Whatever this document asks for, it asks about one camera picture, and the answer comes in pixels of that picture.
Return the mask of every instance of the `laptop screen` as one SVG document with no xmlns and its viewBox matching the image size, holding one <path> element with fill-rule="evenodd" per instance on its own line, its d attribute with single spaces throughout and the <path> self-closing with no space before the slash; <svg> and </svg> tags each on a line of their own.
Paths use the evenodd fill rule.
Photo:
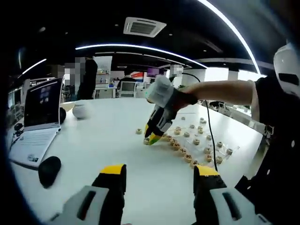
<svg viewBox="0 0 300 225">
<path fill-rule="evenodd" d="M 51 79 L 27 91 L 24 126 L 59 123 L 62 78 Z"/>
</svg>

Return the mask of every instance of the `laptop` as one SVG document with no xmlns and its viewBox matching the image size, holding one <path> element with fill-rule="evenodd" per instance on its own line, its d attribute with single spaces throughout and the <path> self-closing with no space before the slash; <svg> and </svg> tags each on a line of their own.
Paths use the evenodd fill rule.
<svg viewBox="0 0 300 225">
<path fill-rule="evenodd" d="M 9 158 L 38 167 L 60 130 L 62 78 L 51 79 L 28 89 L 24 107 L 24 132 L 11 147 Z"/>
</svg>

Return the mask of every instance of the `black mouse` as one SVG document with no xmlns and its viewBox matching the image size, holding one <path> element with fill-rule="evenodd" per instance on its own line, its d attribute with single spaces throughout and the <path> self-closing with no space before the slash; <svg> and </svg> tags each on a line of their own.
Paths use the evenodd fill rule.
<svg viewBox="0 0 300 225">
<path fill-rule="evenodd" d="M 66 110 L 63 107 L 60 107 L 60 124 L 63 124 L 67 116 Z"/>
<path fill-rule="evenodd" d="M 56 156 L 51 156 L 44 160 L 38 167 L 39 181 L 44 188 L 49 188 L 55 181 L 55 178 L 60 171 L 61 162 Z"/>
</svg>

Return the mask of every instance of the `air conditioner vent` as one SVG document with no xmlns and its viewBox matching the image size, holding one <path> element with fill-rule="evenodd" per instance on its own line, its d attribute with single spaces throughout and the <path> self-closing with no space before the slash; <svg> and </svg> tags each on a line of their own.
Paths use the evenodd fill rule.
<svg viewBox="0 0 300 225">
<path fill-rule="evenodd" d="M 164 27 L 165 23 L 141 18 L 127 17 L 124 25 L 124 34 L 155 37 Z"/>
</svg>

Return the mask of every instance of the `white helmet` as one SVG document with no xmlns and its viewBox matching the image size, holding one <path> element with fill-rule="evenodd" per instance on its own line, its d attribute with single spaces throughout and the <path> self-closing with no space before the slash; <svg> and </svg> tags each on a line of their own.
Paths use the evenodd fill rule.
<svg viewBox="0 0 300 225">
<path fill-rule="evenodd" d="M 275 53 L 274 68 L 283 91 L 300 98 L 300 59 L 291 44 L 279 48 Z"/>
</svg>

